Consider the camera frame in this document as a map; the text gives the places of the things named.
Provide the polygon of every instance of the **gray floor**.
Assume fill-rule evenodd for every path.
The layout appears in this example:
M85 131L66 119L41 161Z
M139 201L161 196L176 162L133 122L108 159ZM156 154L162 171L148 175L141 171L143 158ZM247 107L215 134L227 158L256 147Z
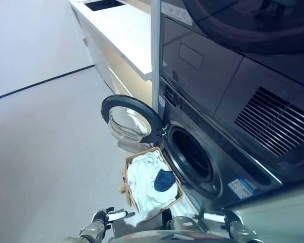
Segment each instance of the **gray floor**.
M133 211L118 192L129 153L100 115L111 94L90 68L0 99L0 242L59 242L97 209Z

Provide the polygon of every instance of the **washing machine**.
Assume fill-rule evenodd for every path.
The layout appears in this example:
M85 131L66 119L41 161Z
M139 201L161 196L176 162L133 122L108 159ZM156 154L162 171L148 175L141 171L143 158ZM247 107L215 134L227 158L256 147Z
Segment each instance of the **washing machine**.
M159 113L133 97L112 95L102 103L102 117L119 141L159 146L201 213L282 185L234 147L163 79L159 93Z
M201 213L304 181L304 2L251 2L161 1L158 112L102 103L112 135L159 146Z

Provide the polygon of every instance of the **dark blue cloth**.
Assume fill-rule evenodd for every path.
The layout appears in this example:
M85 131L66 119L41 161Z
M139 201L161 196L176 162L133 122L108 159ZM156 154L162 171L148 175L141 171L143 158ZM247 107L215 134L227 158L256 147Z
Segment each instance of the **dark blue cloth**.
M176 182L173 171L160 170L155 178L154 188L157 191L167 191Z

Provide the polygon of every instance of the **baseboard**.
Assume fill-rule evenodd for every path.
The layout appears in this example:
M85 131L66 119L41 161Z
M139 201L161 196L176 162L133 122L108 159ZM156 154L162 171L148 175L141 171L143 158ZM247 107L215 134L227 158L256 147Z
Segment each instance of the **baseboard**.
M8 96L8 95L12 95L12 94L15 94L15 93L17 93L17 92L20 92L20 91L23 91L23 90L27 90L27 89L32 88L32 87L35 87L35 86L37 86L37 85L41 85L41 84L43 84L43 83L46 83L46 82L49 82L49 81L53 81L53 80L55 80L55 79L58 79L58 78L61 78L61 77L65 77L65 76L67 76L67 75L70 75L70 74L73 74L73 73L76 73L76 72L80 72L80 71L82 71L82 70L85 70L85 69L88 69L88 68L91 68L91 67L94 67L94 65L90 65L90 66L87 66L87 67L84 67L84 68L80 68L80 69L78 69L78 70L74 70L74 71L72 71L72 72L68 72L68 73L65 73L65 74L62 74L62 75L53 77L53 78L46 79L46 80L44 80L44 81L35 83L35 84L33 84L33 85L29 85L29 86L27 86L27 87L24 87L24 88L21 88L21 89L12 91L12 92L9 92L9 93L7 93L7 94L0 95L0 99L3 98L3 97L6 97L6 96Z

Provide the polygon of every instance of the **dryer vent slats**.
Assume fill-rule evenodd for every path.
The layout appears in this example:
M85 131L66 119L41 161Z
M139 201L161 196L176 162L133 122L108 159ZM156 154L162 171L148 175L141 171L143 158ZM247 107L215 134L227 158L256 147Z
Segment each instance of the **dryer vent slats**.
M277 157L304 142L304 112L262 87L234 123Z

